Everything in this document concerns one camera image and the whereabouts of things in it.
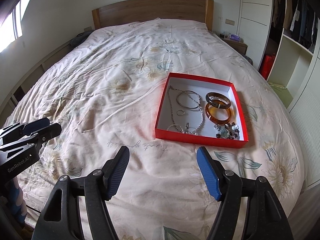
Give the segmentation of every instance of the chain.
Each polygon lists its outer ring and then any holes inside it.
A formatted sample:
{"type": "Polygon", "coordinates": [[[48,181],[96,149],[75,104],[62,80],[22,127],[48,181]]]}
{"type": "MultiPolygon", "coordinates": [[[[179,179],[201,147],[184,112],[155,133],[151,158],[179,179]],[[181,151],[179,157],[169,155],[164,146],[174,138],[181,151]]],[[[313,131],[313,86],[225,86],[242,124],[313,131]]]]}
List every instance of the chain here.
{"type": "MultiPolygon", "coordinates": [[[[176,124],[176,123],[174,122],[174,119],[173,119],[172,102],[171,102],[170,93],[169,93],[170,89],[172,89],[172,90],[177,90],[177,91],[180,91],[180,92],[185,93],[192,101],[196,102],[196,103],[199,105],[199,110],[200,110],[200,113],[201,113],[201,123],[198,125],[198,127],[197,127],[196,129],[194,129],[192,132],[189,132],[190,134],[195,134],[195,135],[197,135],[197,131],[200,129],[200,127],[201,127],[202,124],[203,124],[203,112],[202,112],[202,109],[201,109],[201,107],[200,107],[200,103],[198,103],[197,101],[195,101],[195,100],[194,100],[187,92],[185,92],[184,90],[176,89],[176,88],[173,88],[172,86],[170,86],[169,89],[168,89],[167,94],[168,94],[168,98],[169,98],[170,111],[171,111],[171,120],[172,120],[172,123],[173,123],[173,124],[176,124]]],[[[182,132],[182,130],[181,130],[181,129],[178,129],[176,126],[175,126],[175,128],[176,128],[176,130],[177,130],[178,132],[182,132]]]]}

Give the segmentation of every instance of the wooden headboard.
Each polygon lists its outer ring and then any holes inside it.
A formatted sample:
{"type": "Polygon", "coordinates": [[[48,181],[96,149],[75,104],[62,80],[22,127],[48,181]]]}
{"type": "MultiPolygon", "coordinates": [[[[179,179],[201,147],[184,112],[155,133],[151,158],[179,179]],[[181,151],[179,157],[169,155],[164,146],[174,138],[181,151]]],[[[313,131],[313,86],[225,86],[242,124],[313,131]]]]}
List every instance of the wooden headboard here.
{"type": "Polygon", "coordinates": [[[95,29],[156,18],[202,22],[212,30],[213,0],[127,0],[92,10],[95,29]]]}

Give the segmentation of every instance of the open closet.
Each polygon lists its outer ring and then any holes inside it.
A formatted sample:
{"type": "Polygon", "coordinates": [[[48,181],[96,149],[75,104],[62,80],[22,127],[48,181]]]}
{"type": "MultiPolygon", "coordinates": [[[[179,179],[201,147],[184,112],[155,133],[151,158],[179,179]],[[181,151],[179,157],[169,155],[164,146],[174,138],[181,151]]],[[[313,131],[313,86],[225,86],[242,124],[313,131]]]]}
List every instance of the open closet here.
{"type": "Polygon", "coordinates": [[[266,49],[274,63],[264,77],[288,109],[317,57],[317,28],[318,18],[306,0],[274,0],[266,49]]]}

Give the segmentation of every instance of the dark brown bangle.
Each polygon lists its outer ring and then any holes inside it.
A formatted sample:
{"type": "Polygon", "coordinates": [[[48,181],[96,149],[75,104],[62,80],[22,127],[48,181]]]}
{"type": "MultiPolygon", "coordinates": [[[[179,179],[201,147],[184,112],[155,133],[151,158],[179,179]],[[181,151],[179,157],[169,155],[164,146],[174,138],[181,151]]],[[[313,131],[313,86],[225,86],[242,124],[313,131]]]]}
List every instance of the dark brown bangle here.
{"type": "MultiPolygon", "coordinates": [[[[225,105],[225,103],[223,101],[218,100],[218,99],[213,100],[213,102],[215,104],[225,105]]],[[[209,118],[209,120],[211,122],[219,124],[219,125],[225,125],[226,123],[230,122],[231,117],[232,117],[231,109],[230,108],[225,108],[225,110],[228,113],[228,118],[226,120],[218,120],[215,117],[213,117],[213,115],[212,115],[213,114],[212,110],[216,111],[216,108],[217,107],[214,107],[214,106],[212,106],[210,104],[206,104],[204,111],[205,111],[205,114],[207,115],[207,117],[209,118]]]]}
{"type": "Polygon", "coordinates": [[[215,108],[227,109],[231,107],[230,99],[219,93],[214,93],[214,92],[208,93],[205,96],[205,100],[207,101],[208,104],[214,106],[215,108]],[[211,97],[218,99],[218,102],[215,102],[216,100],[211,99],[211,97]]]}

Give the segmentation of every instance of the clothing tag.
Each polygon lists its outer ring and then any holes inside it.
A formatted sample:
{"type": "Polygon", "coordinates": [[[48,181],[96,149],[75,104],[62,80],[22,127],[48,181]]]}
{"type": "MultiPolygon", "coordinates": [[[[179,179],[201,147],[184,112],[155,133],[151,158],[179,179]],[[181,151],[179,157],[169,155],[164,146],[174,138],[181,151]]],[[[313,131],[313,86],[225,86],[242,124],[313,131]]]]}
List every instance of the clothing tag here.
{"type": "Polygon", "coordinates": [[[295,20],[298,21],[298,20],[299,20],[299,17],[300,17],[300,11],[297,10],[297,12],[296,12],[296,19],[295,19],[295,20]]]}

